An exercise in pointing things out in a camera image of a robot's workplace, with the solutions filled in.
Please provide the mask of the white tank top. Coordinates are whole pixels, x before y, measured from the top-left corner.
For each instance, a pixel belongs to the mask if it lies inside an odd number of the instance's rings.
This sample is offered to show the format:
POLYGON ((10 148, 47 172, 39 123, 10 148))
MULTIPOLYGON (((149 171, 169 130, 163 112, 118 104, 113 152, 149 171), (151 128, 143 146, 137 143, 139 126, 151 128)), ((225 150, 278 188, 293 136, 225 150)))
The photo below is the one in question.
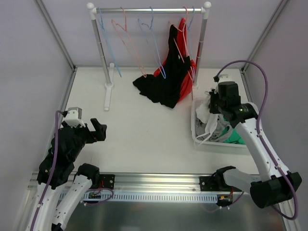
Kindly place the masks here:
MULTIPOLYGON (((207 123, 206 128, 209 128, 210 125, 214 125, 217 121, 218 114, 210 113, 209 109, 210 104, 210 95, 209 92, 205 92, 205 98, 202 100, 202 103, 195 110, 195 118, 200 119, 203 123, 207 123)), ((205 143, 206 141, 199 141, 199 145, 205 143)))

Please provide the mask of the grey tank top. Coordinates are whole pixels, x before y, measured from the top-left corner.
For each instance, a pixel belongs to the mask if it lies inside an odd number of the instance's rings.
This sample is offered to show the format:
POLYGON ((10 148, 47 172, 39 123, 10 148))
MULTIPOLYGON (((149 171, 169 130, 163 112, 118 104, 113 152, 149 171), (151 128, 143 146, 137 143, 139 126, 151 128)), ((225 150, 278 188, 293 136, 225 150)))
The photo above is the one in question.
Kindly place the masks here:
POLYGON ((233 128, 222 115, 218 115, 214 125, 206 128, 207 123, 195 119, 195 136, 198 141, 225 142, 233 133, 233 128))

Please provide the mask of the green tank top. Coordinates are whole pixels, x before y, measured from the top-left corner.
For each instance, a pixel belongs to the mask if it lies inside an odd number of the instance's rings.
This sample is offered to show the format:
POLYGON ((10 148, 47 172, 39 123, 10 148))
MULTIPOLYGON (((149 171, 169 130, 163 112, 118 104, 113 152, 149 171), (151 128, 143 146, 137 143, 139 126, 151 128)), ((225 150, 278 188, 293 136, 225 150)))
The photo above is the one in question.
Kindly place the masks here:
POLYGON ((223 141, 224 143, 245 145, 245 142, 235 129, 231 131, 229 128, 225 128, 222 134, 227 135, 227 138, 223 141))

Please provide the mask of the light blue wire hanger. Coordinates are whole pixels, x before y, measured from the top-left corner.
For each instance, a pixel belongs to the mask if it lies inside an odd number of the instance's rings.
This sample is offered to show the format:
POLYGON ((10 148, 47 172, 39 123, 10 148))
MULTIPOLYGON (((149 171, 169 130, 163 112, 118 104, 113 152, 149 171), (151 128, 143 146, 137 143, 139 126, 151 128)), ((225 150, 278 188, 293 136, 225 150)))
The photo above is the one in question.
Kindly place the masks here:
POLYGON ((108 36, 108 33, 107 31, 105 30, 105 27, 104 27, 104 23, 103 23, 103 13, 102 11, 99 9, 99 15, 100 15, 100 20, 99 20, 99 24, 100 24, 100 27, 101 27, 101 31, 102 31, 102 34, 104 36, 104 40, 106 42, 106 45, 108 47, 108 50, 109 50, 109 53, 114 61, 114 65, 118 71, 118 74, 120 77, 122 77, 122 74, 121 74, 121 71, 119 69, 119 66, 118 66, 118 63, 117 63, 117 60, 116 60, 116 57, 115 57, 115 54, 113 52, 113 49, 112 49, 112 46, 111 46, 111 42, 109 41, 109 36, 108 36))

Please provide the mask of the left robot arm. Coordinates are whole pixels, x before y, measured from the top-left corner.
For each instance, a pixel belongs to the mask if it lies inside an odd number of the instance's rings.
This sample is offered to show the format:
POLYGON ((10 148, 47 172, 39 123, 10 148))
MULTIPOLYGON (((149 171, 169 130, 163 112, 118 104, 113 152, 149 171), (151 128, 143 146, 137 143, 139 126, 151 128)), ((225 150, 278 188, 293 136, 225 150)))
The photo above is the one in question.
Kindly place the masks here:
POLYGON ((106 139, 107 125, 92 118, 94 130, 87 125, 71 126, 62 122, 51 142, 48 155, 39 165, 34 208, 27 225, 28 231, 63 231, 81 197, 100 184, 98 167, 84 163, 74 176, 72 186, 59 201, 60 195, 74 170, 74 162, 86 144, 106 139))

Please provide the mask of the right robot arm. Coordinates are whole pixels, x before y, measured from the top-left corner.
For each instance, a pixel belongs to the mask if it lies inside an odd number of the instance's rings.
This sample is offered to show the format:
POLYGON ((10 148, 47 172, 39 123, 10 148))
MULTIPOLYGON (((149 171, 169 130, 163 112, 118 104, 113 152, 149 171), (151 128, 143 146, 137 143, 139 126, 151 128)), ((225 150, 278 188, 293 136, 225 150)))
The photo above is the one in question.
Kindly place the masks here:
POLYGON ((223 116, 237 131, 259 172, 259 176, 254 177, 233 166, 224 167, 215 173, 215 186, 221 191, 235 187, 248 193, 259 208, 295 199, 302 178, 278 158, 261 128, 257 107, 241 102, 237 83, 218 83, 210 92, 209 108, 210 112, 223 116))

